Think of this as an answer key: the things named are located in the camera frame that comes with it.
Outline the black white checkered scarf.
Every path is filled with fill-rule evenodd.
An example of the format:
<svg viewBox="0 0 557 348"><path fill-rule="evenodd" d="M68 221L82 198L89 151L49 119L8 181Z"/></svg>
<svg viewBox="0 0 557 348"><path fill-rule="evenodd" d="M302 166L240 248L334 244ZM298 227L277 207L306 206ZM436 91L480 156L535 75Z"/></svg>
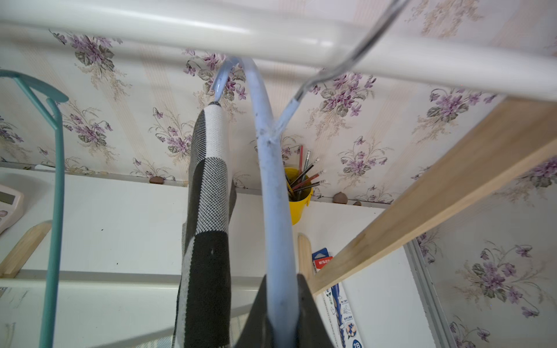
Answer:
<svg viewBox="0 0 557 348"><path fill-rule="evenodd" d="M173 347L230 345L229 222L236 197L228 157L229 122L214 101L192 135Z"/></svg>

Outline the light blue clothes hanger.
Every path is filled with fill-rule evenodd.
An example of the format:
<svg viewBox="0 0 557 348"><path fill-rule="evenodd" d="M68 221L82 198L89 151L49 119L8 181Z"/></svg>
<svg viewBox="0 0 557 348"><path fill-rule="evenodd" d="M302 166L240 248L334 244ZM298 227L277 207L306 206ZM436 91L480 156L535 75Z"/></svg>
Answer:
<svg viewBox="0 0 557 348"><path fill-rule="evenodd" d="M315 85L351 71L381 39L406 4L406 1L392 1L370 32L341 63L320 71L304 82L279 119L274 119L265 84L252 59L227 57L213 83L215 100L218 101L223 94L230 70L235 65L241 65L252 96L263 185L267 318L272 328L274 347L297 345L297 324L300 317L290 206L281 157L282 134L304 96Z"/></svg>

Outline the teal clothes hanger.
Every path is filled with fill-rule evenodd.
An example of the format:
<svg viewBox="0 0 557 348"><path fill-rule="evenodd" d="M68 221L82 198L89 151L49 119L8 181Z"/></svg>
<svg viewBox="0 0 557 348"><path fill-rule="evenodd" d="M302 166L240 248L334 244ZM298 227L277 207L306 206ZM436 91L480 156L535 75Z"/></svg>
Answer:
<svg viewBox="0 0 557 348"><path fill-rule="evenodd" d="M59 110L59 105L68 102L69 98L55 87L21 72L2 70L1 77L11 78L16 82L55 132L55 198L39 339L40 347L52 347L57 316L65 202L65 148L62 113Z"/></svg>

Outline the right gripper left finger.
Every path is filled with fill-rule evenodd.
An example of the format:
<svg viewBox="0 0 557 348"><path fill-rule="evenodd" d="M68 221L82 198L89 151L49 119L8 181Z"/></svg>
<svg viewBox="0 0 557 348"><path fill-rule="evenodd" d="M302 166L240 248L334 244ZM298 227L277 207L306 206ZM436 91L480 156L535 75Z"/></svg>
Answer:
<svg viewBox="0 0 557 348"><path fill-rule="evenodd" d="M255 301L251 307L245 327L235 347L270 348L272 347L272 326L267 316L267 281L263 277Z"/></svg>

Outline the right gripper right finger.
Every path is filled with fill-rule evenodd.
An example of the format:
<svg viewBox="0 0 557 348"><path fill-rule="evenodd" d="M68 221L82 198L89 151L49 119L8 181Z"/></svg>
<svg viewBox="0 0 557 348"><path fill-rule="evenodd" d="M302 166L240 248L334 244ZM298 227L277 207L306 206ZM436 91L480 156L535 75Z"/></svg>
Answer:
<svg viewBox="0 0 557 348"><path fill-rule="evenodd" d="M297 275L300 316L297 323L298 348L333 348L313 295L302 274Z"/></svg>

